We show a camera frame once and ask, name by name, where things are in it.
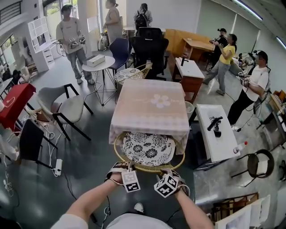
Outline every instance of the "jeans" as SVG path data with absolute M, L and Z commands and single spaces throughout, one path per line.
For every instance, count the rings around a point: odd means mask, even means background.
M 205 84 L 218 76 L 219 79 L 219 89 L 225 92 L 224 76 L 225 73 L 229 70 L 230 64 L 224 64 L 220 60 L 215 64 L 214 68 L 206 74 L 206 79 L 204 80 Z
M 72 52 L 70 54 L 67 54 L 67 59 L 71 62 L 71 67 L 73 72 L 75 73 L 76 79 L 79 80 L 81 78 L 81 74 L 79 72 L 79 69 L 77 68 L 76 65 L 76 58 L 79 59 L 80 64 L 83 64 L 83 61 L 86 60 L 85 53 L 84 53 L 84 48 L 81 48 L 75 52 Z M 88 81 L 91 79 L 91 73 L 84 71 L 84 77 Z
M 247 94 L 243 90 L 241 90 L 238 100 L 236 100 L 232 104 L 231 109 L 229 110 L 228 117 L 227 117 L 229 123 L 231 125 L 236 124 L 237 120 L 241 116 L 242 111 L 253 103 L 254 101 L 248 98 Z

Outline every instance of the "black cap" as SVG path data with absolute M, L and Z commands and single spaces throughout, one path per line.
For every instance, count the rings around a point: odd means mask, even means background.
M 227 32 L 225 28 L 218 29 L 219 32 Z
M 61 9 L 61 12 L 63 13 L 64 11 L 71 9 L 73 6 L 72 5 L 64 5 Z
M 266 54 L 266 52 L 260 51 L 257 55 L 258 57 L 262 57 L 266 61 L 266 63 L 268 63 L 268 55 Z

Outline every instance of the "black pants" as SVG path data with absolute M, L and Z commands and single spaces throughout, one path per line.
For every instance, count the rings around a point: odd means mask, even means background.
M 215 64 L 218 62 L 220 55 L 221 55 L 221 53 L 213 53 L 212 61 L 211 61 L 213 65 L 212 65 L 211 69 L 213 69 Z
M 241 116 L 242 111 L 253 103 L 254 101 L 248 98 L 246 93 L 243 90 L 241 90 L 238 100 L 236 100 L 232 104 L 231 109 L 229 110 L 228 117 L 227 117 L 229 123 L 231 125 L 236 124 L 237 120 Z

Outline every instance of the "ceiling light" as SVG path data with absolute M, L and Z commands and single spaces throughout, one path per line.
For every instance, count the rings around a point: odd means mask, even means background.
M 248 12 L 250 12 L 254 17 L 256 17 L 258 20 L 263 20 L 262 17 L 260 17 L 253 9 L 251 9 L 249 6 L 247 6 L 246 4 L 244 4 L 243 2 L 239 1 L 239 0 L 233 0 L 235 3 L 237 3 L 238 5 L 240 5 L 242 8 L 246 9 Z
M 276 37 L 276 39 L 286 49 L 286 45 L 283 43 L 283 41 L 279 37 Z

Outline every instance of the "backpack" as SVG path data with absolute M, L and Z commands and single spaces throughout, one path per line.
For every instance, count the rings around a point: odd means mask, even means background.
M 139 30 L 140 27 L 148 27 L 145 13 L 144 14 L 141 13 L 138 15 L 138 17 L 135 20 L 135 27 L 137 31 Z

